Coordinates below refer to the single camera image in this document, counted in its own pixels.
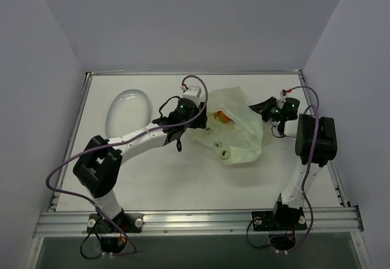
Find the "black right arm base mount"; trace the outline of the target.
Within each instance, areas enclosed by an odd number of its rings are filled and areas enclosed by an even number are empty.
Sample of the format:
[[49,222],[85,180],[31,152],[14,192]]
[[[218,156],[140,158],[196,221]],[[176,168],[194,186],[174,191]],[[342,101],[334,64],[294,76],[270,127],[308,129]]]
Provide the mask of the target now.
[[[268,232],[268,244],[254,245],[249,241],[249,229],[256,232]],[[277,251],[288,251],[296,245],[296,232],[306,231],[307,222],[302,209],[286,211],[253,211],[246,229],[247,241],[254,248],[273,247]]]

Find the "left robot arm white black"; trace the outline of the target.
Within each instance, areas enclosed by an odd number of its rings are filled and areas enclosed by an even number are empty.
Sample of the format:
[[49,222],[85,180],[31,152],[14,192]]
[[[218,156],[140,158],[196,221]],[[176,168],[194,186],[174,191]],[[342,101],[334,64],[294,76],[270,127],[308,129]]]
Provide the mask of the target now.
[[101,210],[101,225],[107,231],[116,232],[123,224],[123,208],[114,192],[122,164],[172,142],[181,152],[181,137],[186,129],[206,128],[206,109],[205,102],[196,104],[191,99],[181,98],[168,116],[153,120],[143,129],[118,138],[95,136],[90,139],[85,154],[73,167],[73,174],[89,191],[96,208]]

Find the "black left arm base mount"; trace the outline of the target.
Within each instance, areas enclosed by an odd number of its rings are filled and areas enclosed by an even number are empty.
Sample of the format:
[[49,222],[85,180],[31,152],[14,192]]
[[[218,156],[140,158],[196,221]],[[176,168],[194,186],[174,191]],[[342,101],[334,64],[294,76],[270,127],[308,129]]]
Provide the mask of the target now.
[[88,236],[95,236],[102,253],[120,256],[138,252],[129,234],[142,232],[144,225],[142,214],[127,214],[120,212],[111,221],[101,214],[90,214],[87,222]]

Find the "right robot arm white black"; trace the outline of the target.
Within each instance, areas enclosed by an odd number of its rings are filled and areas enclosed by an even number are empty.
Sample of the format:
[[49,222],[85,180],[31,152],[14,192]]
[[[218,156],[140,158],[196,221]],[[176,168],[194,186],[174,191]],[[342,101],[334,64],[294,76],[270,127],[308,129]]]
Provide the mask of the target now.
[[287,187],[278,196],[271,222],[278,228],[297,223],[314,179],[337,153],[334,119],[299,112],[300,101],[292,97],[271,97],[250,109],[264,122],[275,122],[280,137],[295,139],[297,164]]

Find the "pale green plastic bag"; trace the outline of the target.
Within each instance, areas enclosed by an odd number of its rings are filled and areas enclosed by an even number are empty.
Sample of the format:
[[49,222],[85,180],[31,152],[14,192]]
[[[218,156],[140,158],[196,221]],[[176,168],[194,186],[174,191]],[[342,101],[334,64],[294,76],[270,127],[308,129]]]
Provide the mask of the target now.
[[[269,126],[261,115],[249,108],[250,100],[239,87],[216,89],[208,93],[206,129],[190,129],[191,140],[215,153],[225,165],[255,161],[271,142]],[[213,113],[223,111],[232,120],[227,124]]]

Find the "red orange fake mango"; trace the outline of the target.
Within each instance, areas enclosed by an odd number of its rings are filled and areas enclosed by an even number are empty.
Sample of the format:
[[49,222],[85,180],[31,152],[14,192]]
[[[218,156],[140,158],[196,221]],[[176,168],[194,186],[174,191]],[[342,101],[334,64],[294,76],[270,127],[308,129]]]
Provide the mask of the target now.
[[219,119],[222,123],[227,124],[232,119],[228,117],[223,111],[219,110],[213,113],[215,119]]

